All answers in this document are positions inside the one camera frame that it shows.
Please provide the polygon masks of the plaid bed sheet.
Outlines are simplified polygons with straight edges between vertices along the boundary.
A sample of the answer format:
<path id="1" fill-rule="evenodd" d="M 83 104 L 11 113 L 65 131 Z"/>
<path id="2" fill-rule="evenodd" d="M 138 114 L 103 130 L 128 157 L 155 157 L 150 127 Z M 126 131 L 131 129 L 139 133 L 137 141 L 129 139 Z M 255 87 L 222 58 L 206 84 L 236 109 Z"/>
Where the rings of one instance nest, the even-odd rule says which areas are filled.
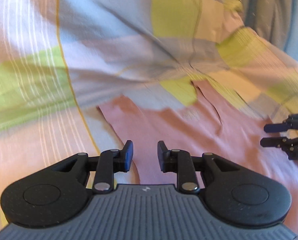
<path id="1" fill-rule="evenodd" d="M 119 146 L 102 102 L 183 108 L 195 79 L 249 116 L 298 113 L 298 61 L 244 24 L 241 0 L 0 0 L 0 196 L 75 152 Z"/>

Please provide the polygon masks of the grey-blue curtain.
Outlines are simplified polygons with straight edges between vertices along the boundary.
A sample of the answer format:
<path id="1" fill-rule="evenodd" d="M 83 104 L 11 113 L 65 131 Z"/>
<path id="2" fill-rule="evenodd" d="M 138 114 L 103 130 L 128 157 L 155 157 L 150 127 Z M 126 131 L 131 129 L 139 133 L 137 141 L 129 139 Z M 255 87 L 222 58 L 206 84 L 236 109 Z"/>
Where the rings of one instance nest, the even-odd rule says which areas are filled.
<path id="1" fill-rule="evenodd" d="M 243 21 L 298 61 L 298 0 L 241 0 Z"/>

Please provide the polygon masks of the pink cloth garment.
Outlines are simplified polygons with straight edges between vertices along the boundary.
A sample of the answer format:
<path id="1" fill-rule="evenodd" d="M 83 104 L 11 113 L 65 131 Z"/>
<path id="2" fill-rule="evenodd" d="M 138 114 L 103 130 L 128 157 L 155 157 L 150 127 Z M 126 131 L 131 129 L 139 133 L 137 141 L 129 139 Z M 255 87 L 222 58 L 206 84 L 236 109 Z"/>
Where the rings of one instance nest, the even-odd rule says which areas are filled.
<path id="1" fill-rule="evenodd" d="M 193 86 L 197 100 L 179 110 L 141 108 L 126 96 L 99 106 L 119 139 L 133 142 L 139 182 L 176 181 L 174 173 L 160 170 L 158 141 L 196 157 L 212 152 L 283 184 L 292 196 L 285 224 L 298 233 L 298 161 L 290 161 L 280 149 L 260 145 L 270 119 L 254 119 L 238 111 L 208 81 L 194 81 Z"/>

